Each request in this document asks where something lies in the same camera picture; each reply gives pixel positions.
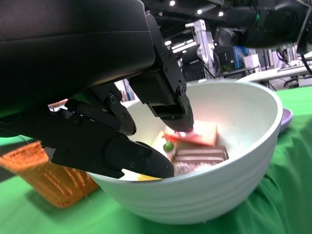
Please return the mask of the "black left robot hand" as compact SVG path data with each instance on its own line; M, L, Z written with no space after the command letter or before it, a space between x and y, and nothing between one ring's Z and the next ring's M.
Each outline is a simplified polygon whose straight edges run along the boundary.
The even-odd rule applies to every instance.
M178 132L194 119L186 82L139 0L3 0L0 134L37 139L52 163L112 178L174 176L137 131L115 82L127 79Z

